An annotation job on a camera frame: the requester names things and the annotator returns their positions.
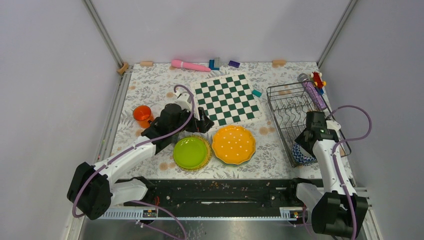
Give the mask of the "yellow dotted plate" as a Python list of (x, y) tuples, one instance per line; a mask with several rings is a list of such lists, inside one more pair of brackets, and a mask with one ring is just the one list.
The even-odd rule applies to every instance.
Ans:
[(238, 162), (253, 157), (256, 153), (256, 139), (248, 129), (229, 125), (214, 134), (211, 148), (216, 158)]

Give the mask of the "blue dotted plate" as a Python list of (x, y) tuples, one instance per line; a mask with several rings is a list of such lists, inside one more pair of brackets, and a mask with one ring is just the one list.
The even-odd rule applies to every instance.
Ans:
[(238, 166), (242, 166), (245, 165), (247, 163), (249, 163), (252, 159), (252, 157), (250, 158), (246, 158), (246, 159), (242, 159), (239, 161), (235, 161), (235, 160), (228, 160), (228, 159), (221, 159), (218, 158), (223, 164), (227, 165), (227, 166), (233, 166), (233, 167), (238, 167)]

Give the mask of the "tan wooden block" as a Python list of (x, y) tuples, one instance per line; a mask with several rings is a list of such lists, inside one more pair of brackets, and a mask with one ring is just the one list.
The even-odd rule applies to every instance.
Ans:
[(273, 68), (283, 67), (286, 63), (287, 61), (284, 59), (274, 59), (272, 61), (272, 67)]
[(139, 63), (139, 65), (141, 67), (153, 67), (154, 66), (154, 62), (153, 61), (141, 61)]

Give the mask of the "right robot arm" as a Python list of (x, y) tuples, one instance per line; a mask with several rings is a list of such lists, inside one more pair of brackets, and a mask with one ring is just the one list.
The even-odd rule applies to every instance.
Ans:
[(309, 111), (305, 129), (295, 139), (297, 156), (317, 160), (322, 176), (323, 192), (316, 185), (298, 180), (287, 191), (293, 206), (302, 203), (308, 209), (308, 220), (316, 234), (354, 240), (368, 211), (368, 201), (358, 196), (343, 168), (337, 130), (328, 127), (322, 111)]

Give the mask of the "red yellow toy figure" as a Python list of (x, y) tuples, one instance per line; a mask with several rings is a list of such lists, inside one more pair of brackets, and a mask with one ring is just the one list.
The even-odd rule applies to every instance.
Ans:
[(327, 85), (327, 82), (323, 80), (323, 74), (319, 71), (314, 71), (310, 74), (310, 77), (314, 83), (314, 86), (318, 89), (322, 89)]

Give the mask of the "blue L-shaped block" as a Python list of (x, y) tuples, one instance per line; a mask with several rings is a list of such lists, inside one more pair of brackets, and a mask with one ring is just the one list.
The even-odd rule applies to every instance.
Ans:
[(217, 67), (215, 67), (215, 60), (214, 60), (214, 59), (210, 59), (210, 60), (209, 60), (208, 68), (209, 68), (211, 71), (219, 71), (219, 70), (220, 70), (220, 68), (219, 68), (218, 66), (217, 66)]

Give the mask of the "orange mug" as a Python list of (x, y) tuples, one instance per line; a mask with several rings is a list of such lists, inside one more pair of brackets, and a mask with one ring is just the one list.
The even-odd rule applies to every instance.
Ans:
[(141, 128), (147, 129), (154, 121), (155, 117), (152, 110), (146, 105), (137, 106), (132, 112), (134, 120)]

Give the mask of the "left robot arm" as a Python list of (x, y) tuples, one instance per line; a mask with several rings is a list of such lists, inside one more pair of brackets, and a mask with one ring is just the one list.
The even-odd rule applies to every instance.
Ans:
[(203, 107), (188, 110), (176, 103), (167, 104), (130, 146), (96, 164), (83, 162), (76, 167), (66, 195), (72, 202), (73, 217), (96, 220), (111, 206), (135, 200), (144, 206), (152, 204), (155, 192), (143, 181), (119, 182), (119, 178), (174, 143), (180, 132), (204, 134), (213, 126)]

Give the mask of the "left tan wooden block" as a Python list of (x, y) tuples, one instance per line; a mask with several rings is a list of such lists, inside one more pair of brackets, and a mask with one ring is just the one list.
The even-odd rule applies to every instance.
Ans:
[(141, 67), (153, 67), (154, 66), (154, 62), (153, 61), (141, 61), (139, 63), (139, 65)]

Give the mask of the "grey block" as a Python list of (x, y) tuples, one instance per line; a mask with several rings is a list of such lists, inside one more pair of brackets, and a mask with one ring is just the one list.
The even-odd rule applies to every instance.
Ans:
[(215, 68), (220, 68), (220, 67), (221, 67), (221, 65), (222, 65), (222, 63), (221, 63), (221, 59), (220, 59), (219, 57), (215, 57), (213, 60), (214, 60), (214, 64), (213, 64), (213, 66), (214, 66)]

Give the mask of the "right tan wooden block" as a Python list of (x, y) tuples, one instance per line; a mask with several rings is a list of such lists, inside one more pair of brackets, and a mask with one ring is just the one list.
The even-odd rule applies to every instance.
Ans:
[(272, 67), (273, 68), (283, 67), (286, 63), (287, 61), (284, 59), (274, 59), (272, 61)]

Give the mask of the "corner wooden block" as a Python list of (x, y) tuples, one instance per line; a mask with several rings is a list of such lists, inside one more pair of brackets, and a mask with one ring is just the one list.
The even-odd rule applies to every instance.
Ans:
[(119, 68), (119, 69), (117, 69), (116, 70), (116, 72), (119, 74), (119, 75), (123, 75), (125, 72), (126, 72), (126, 70), (129, 68), (129, 64), (127, 63), (127, 62), (124, 62), (123, 63), (123, 65), (122, 65), (122, 67), (121, 68)]

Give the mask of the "teal small block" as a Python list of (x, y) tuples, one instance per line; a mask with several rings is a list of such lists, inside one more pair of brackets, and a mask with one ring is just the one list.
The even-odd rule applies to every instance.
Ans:
[(258, 98), (260, 98), (262, 96), (262, 93), (257, 91), (257, 90), (252, 90), (252, 94)]

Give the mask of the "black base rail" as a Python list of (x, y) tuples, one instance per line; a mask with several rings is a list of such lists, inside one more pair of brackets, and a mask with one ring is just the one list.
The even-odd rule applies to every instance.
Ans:
[(178, 218), (280, 217), (281, 208), (303, 206), (295, 184), (323, 186), (319, 179), (145, 179), (141, 201), (165, 208)]

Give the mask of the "purple brick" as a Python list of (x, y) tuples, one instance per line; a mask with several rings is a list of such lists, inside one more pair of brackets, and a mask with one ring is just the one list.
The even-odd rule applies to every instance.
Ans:
[(237, 61), (230, 60), (230, 61), (228, 62), (228, 66), (229, 66), (229, 67), (239, 68), (239, 67), (240, 67), (240, 65), (241, 65), (241, 63), (240, 63), (240, 62), (237, 62)]

